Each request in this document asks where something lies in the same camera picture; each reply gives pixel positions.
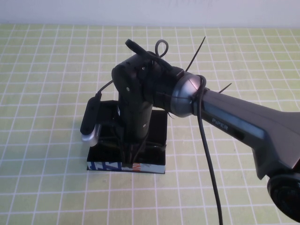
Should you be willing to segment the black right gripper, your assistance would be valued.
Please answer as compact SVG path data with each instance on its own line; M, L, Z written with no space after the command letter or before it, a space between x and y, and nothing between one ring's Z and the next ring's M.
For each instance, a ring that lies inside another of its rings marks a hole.
M121 155L124 165L134 164L139 153L145 148L148 134L152 104L143 97L142 82L139 73L146 61L133 55L112 69L112 80L119 98L118 108L125 131L121 136ZM141 142L132 159L132 142Z

